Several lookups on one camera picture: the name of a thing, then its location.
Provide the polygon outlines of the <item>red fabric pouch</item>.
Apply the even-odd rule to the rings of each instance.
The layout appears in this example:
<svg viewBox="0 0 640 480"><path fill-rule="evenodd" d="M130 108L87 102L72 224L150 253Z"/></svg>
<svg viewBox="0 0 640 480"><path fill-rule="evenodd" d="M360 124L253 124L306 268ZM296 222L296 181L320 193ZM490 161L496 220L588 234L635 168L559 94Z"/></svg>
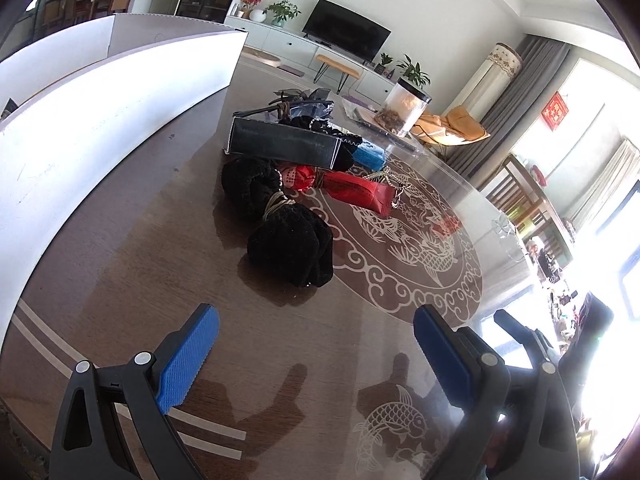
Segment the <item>red fabric pouch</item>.
<svg viewBox="0 0 640 480"><path fill-rule="evenodd" d="M392 212L396 193L391 185L339 171L325 172L321 178L320 188L334 200L373 211L383 218L388 217Z"/></svg>

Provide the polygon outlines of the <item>blue white medicine box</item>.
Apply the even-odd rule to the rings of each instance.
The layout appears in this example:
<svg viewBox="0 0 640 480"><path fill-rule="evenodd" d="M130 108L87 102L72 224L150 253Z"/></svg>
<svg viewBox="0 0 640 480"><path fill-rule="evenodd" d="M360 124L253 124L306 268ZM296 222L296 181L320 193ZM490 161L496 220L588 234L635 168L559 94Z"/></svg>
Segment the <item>blue white medicine box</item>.
<svg viewBox="0 0 640 480"><path fill-rule="evenodd" d="M371 171L380 171L386 165L386 151L363 139L352 153L352 158L356 164L363 166Z"/></svg>

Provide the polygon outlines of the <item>black velvet pouch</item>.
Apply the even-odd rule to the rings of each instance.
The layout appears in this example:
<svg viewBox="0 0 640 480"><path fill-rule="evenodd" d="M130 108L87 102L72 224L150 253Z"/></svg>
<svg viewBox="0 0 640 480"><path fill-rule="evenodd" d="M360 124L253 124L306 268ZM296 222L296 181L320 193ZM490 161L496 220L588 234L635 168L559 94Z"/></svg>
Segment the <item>black velvet pouch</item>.
<svg viewBox="0 0 640 480"><path fill-rule="evenodd" d="M249 228L247 257L268 278L296 287L322 287L332 280L334 236L328 224L284 190L269 159L238 156L221 170L232 210Z"/></svg>

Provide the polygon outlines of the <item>black knit stitched pouch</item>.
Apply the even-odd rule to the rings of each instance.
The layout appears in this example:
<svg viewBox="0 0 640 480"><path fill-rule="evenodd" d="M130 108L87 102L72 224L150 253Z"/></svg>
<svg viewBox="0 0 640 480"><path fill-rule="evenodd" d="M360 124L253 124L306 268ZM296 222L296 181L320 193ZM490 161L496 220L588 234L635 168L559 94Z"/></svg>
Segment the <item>black knit stitched pouch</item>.
<svg viewBox="0 0 640 480"><path fill-rule="evenodd" d="M326 119L313 118L311 116L289 117L288 120L281 120L282 124L310 130L313 132L328 134L341 141L336 159L334 160L334 171L348 171L354 166L354 154L363 141L361 136L350 132L344 132L329 124Z"/></svg>

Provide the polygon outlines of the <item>small red folding umbrella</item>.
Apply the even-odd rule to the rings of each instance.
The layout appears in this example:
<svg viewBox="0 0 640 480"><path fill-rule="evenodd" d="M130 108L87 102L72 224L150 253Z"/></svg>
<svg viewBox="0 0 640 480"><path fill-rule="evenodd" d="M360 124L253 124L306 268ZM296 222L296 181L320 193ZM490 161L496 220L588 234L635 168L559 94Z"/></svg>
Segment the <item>small red folding umbrella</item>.
<svg viewBox="0 0 640 480"><path fill-rule="evenodd" d="M322 171L313 166L284 162L278 165L284 188L295 192L306 192L319 184Z"/></svg>

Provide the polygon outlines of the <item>black odor bar box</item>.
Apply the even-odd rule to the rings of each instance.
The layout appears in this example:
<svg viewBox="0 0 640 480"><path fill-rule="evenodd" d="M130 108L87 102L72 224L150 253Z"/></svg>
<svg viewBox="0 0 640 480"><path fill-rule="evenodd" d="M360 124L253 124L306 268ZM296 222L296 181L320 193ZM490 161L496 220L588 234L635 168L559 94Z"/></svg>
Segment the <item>black odor bar box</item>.
<svg viewBox="0 0 640 480"><path fill-rule="evenodd" d="M341 143L322 132L235 117L224 152L332 169Z"/></svg>

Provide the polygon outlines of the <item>white cardboard sorting box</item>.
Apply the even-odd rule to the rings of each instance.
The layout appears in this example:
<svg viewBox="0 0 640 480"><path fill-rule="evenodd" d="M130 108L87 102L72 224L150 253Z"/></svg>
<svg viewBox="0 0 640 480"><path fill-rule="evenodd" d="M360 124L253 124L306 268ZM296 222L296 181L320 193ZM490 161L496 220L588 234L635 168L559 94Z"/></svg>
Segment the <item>white cardboard sorting box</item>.
<svg viewBox="0 0 640 480"><path fill-rule="evenodd" d="M157 130L227 88L245 34L158 14L72 26L1 63L1 327L56 233Z"/></svg>

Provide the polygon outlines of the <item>wooden dining chair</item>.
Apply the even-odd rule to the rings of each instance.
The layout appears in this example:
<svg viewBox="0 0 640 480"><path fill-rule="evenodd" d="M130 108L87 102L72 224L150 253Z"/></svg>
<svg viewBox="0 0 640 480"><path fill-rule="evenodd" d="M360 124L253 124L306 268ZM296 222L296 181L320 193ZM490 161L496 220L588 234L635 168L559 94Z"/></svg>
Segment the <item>wooden dining chair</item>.
<svg viewBox="0 0 640 480"><path fill-rule="evenodd" d="M512 154L481 184L480 192L516 227L521 237L562 235L562 222L525 166Z"/></svg>

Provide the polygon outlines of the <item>orange lounge chair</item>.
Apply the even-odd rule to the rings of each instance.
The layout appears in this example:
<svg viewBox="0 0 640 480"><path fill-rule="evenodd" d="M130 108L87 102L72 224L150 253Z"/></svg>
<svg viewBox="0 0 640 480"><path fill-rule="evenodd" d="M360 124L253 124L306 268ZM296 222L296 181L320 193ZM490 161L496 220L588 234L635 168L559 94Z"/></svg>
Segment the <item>orange lounge chair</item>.
<svg viewBox="0 0 640 480"><path fill-rule="evenodd" d="M410 133L425 144L437 146L468 145L490 137L463 106L456 106L445 116L424 112Z"/></svg>

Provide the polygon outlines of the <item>clear plastic jar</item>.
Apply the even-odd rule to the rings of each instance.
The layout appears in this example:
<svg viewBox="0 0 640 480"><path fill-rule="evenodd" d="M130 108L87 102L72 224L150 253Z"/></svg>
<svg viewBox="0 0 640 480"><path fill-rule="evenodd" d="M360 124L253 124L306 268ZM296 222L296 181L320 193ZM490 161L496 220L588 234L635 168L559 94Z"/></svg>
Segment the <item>clear plastic jar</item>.
<svg viewBox="0 0 640 480"><path fill-rule="evenodd" d="M383 106L374 114L374 120L398 136L405 136L426 110L432 98L411 82L400 78Z"/></svg>

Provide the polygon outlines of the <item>flat tray under jar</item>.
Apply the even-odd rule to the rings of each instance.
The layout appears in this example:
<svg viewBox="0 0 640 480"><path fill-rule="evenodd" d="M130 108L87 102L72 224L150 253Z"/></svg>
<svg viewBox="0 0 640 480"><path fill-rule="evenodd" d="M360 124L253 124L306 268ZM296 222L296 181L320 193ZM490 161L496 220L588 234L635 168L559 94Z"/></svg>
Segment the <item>flat tray under jar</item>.
<svg viewBox="0 0 640 480"><path fill-rule="evenodd" d="M390 140L393 144L400 146L410 153L426 154L423 145L419 141L409 139L408 136L398 136L398 134L393 133L392 130L387 130L379 125L374 120L374 113L367 107L346 99L342 99L342 107L344 108L345 115L353 122L358 122L359 125L369 128L379 136L384 136L384 138Z"/></svg>

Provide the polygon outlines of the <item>wooden bench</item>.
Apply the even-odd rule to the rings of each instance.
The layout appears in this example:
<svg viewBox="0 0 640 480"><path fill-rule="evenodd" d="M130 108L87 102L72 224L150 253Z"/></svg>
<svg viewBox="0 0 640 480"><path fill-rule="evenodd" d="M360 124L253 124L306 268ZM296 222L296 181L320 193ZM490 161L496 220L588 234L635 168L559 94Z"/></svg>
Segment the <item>wooden bench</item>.
<svg viewBox="0 0 640 480"><path fill-rule="evenodd" d="M336 88L337 94L340 94L343 91L345 84L349 80L349 78L358 80L361 76L361 73L358 72L358 70L352 68L352 66L345 65L341 62L338 62L337 60L334 60L333 58L328 58L324 54L317 54L316 60L320 63L320 66L317 70L317 73L314 75L315 84L324 76L326 71L330 68L337 70L341 74L341 78L338 81L338 85Z"/></svg>

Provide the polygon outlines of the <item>black television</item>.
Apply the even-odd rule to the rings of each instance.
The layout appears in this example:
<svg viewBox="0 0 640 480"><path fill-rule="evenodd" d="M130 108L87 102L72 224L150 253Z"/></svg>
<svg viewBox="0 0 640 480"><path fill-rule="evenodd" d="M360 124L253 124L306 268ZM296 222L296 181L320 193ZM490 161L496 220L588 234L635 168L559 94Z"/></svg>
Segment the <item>black television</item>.
<svg viewBox="0 0 640 480"><path fill-rule="evenodd" d="M303 27L303 34L372 62L390 36L390 30L344 6L318 0Z"/></svg>

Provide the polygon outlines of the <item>white tv cabinet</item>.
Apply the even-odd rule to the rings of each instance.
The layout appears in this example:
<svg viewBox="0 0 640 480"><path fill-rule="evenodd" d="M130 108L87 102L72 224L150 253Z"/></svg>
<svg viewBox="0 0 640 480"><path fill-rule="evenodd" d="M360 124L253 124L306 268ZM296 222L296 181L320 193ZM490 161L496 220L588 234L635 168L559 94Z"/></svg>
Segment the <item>white tv cabinet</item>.
<svg viewBox="0 0 640 480"><path fill-rule="evenodd" d="M328 58L352 66L361 73L361 76L358 80L349 78L341 92L344 96L354 96L363 102L380 105L390 94L390 90L394 88L393 81L375 73L372 68L328 47L323 47L311 39L296 35L294 32L233 16L227 16L224 24L244 30L247 33L246 44L249 47L273 54L280 58L285 66L302 72L304 77L314 77L317 73L320 66L316 60L317 54L324 54ZM341 74L330 68L319 82L336 90L340 78Z"/></svg>

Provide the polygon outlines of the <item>green potted plant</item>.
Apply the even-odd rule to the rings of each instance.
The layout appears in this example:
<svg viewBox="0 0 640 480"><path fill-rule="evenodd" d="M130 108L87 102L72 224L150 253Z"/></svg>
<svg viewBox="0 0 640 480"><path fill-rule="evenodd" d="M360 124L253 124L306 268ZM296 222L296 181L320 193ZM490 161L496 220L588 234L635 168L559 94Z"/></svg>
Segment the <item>green potted plant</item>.
<svg viewBox="0 0 640 480"><path fill-rule="evenodd" d="M299 7L288 0L271 3L266 11L271 14L271 25L276 27L283 27L288 20L297 18L300 14Z"/></svg>

